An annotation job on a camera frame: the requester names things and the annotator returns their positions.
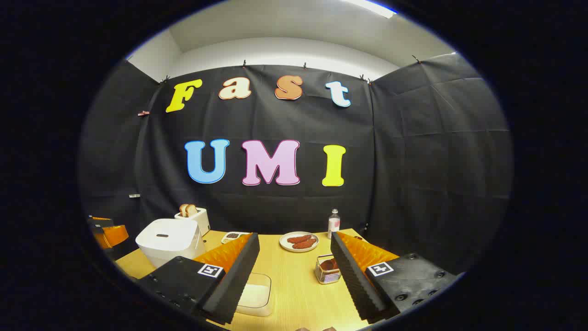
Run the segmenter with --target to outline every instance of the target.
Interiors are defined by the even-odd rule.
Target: blue letter
[[[206,144],[203,141],[189,141],[184,145],[188,151],[188,174],[202,184],[212,184],[225,176],[225,149],[229,145],[227,139],[215,139],[211,141],[215,149],[215,169],[211,173],[202,170],[202,149]]]
[[[325,84],[327,88],[331,90],[331,99],[333,102],[341,107],[349,107],[351,106],[351,101],[346,100],[343,96],[343,92],[347,93],[349,90],[341,85],[341,82],[330,82]]]

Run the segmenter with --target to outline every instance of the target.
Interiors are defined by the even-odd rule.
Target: orange object
[[[338,231],[337,234],[339,234],[339,238],[341,238],[341,241],[343,241],[353,256],[355,263],[358,264],[366,278],[368,277],[366,275],[366,269],[369,266],[394,260],[399,257],[398,255],[390,253],[387,250],[383,250],[378,246],[372,245],[363,240],[359,240],[340,231]]]
[[[102,249],[112,248],[129,237],[124,225],[104,227],[102,229],[104,233],[94,233],[94,238],[96,238]]]
[[[235,240],[207,251],[195,258],[194,261],[223,267],[225,272],[229,273],[230,268],[233,266],[233,263],[239,256],[239,253],[241,253],[241,250],[243,250],[243,247],[245,247],[251,235],[252,233],[244,234]]]

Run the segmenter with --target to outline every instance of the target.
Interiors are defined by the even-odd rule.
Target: wire basket
[[[315,275],[321,284],[331,284],[341,278],[341,271],[339,269],[325,270],[320,266],[321,263],[332,258],[333,254],[319,255],[316,258]]]

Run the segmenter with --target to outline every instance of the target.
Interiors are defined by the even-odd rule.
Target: white ceiling
[[[182,52],[244,38],[291,37],[331,42],[399,67],[453,52],[433,34],[341,0],[229,0],[170,27]]]

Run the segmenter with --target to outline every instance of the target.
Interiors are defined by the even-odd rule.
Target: black fabric curtain
[[[82,129],[78,183],[88,215],[125,225],[129,239],[115,246],[114,256],[137,249],[140,199],[133,169],[139,131],[158,83],[127,61],[112,70],[98,91]]]
[[[303,94],[297,100],[274,95],[278,78],[302,77]],[[221,100],[223,82],[233,77],[250,81],[251,95]],[[201,79],[184,109],[166,113],[174,86]],[[352,105],[333,103],[327,82],[340,81],[349,90]],[[331,209],[338,208],[344,228],[360,230],[370,211],[373,178],[372,105],[368,86],[360,79],[317,69],[279,65],[227,67],[183,75],[169,80],[159,92],[139,145],[138,177],[143,222],[173,217],[182,203],[206,208],[211,229],[283,234],[290,231],[326,231]],[[213,184],[193,181],[187,172],[188,141],[203,141],[202,168],[215,167],[214,139],[227,139],[225,176]],[[246,153],[241,144],[261,140],[273,155],[282,140],[297,140],[296,172],[300,183],[245,186]],[[323,147],[346,148],[341,187],[324,187],[326,154]]]
[[[280,100],[276,82],[302,77],[302,96]],[[251,95],[222,100],[230,78],[246,77]],[[200,79],[184,108],[166,112],[179,83]],[[350,107],[325,84],[339,81]],[[142,110],[146,117],[137,117]],[[203,141],[202,169],[215,168],[214,139],[230,141],[224,177],[192,180],[184,145]],[[273,155],[297,140],[294,186],[245,186],[241,144],[260,140]],[[324,187],[323,147],[342,145],[340,187]],[[497,99],[457,54],[394,71],[371,84],[356,77],[281,65],[226,67],[162,84],[127,62],[99,93],[82,137],[85,210],[120,219],[138,234],[182,203],[206,208],[212,230],[326,231],[332,208],[353,228],[395,254],[417,252],[452,273],[467,269],[502,219],[510,190],[510,134]],[[128,194],[139,193],[140,198]]]
[[[453,273],[489,244],[506,212],[510,133],[500,105],[459,55],[372,82],[376,148],[371,243]]]

